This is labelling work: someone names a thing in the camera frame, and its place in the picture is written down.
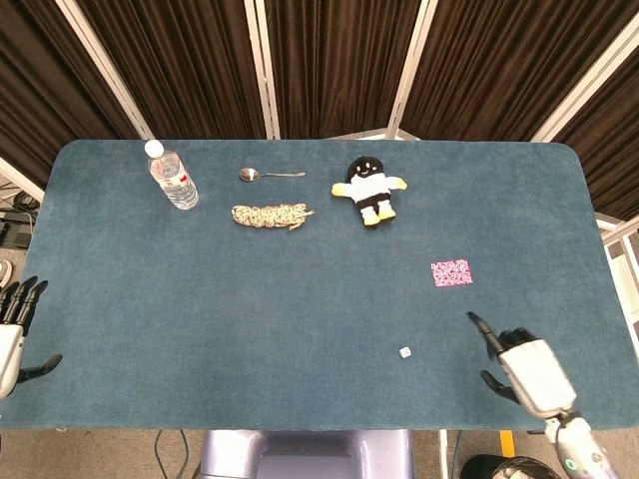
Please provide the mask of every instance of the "rope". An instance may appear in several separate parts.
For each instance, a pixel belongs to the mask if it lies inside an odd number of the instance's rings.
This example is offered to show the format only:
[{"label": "rope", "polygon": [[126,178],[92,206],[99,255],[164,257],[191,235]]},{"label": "rope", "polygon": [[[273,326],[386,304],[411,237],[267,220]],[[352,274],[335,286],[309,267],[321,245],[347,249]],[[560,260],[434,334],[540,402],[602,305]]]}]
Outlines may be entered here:
[{"label": "rope", "polygon": [[299,228],[307,220],[307,216],[315,212],[307,212],[307,205],[279,205],[278,207],[244,207],[236,206],[231,209],[231,215],[236,223],[254,228],[285,228],[289,231]]}]

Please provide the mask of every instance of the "black curtain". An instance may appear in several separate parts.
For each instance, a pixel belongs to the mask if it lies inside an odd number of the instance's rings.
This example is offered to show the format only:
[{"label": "black curtain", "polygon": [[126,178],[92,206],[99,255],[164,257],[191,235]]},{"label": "black curtain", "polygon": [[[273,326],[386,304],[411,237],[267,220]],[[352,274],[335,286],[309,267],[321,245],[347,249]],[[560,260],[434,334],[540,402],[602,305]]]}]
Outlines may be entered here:
[{"label": "black curtain", "polygon": [[400,127],[528,141],[637,11],[638,0],[440,1]]},{"label": "black curtain", "polygon": [[267,0],[282,138],[384,128],[418,0]]},{"label": "black curtain", "polygon": [[0,156],[44,187],[78,138],[137,134],[55,2],[0,1]]},{"label": "black curtain", "polygon": [[621,220],[639,215],[639,50],[555,141],[579,155],[597,212]]},{"label": "black curtain", "polygon": [[159,138],[266,136],[241,0],[80,0]]}]

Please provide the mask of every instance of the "bottle label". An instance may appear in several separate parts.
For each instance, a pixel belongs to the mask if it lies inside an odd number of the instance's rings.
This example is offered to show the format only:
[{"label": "bottle label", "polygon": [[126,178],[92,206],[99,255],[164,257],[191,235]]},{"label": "bottle label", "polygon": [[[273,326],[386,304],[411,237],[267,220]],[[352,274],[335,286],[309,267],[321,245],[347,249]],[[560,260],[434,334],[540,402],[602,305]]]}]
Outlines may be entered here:
[{"label": "bottle label", "polygon": [[169,178],[164,178],[158,180],[158,183],[162,188],[172,188],[185,185],[189,182],[189,175],[187,174],[187,170],[184,168],[184,165],[180,163],[180,169],[178,172]]}]

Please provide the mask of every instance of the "spoon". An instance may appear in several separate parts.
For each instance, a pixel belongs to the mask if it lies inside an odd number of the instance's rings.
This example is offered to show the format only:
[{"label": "spoon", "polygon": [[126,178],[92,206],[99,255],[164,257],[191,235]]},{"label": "spoon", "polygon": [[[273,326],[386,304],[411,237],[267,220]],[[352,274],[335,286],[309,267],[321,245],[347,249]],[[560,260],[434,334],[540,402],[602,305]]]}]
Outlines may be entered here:
[{"label": "spoon", "polygon": [[240,180],[243,182],[254,182],[261,177],[303,177],[306,173],[260,173],[255,168],[242,168],[240,170]]}]

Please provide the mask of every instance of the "small card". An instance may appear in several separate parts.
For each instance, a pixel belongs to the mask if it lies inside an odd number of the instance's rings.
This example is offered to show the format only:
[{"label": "small card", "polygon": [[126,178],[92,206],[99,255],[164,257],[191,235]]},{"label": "small card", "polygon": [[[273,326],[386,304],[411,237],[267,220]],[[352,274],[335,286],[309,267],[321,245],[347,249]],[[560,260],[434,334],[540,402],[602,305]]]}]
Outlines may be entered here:
[{"label": "small card", "polygon": [[437,287],[472,284],[472,275],[467,259],[432,262],[430,269]]}]

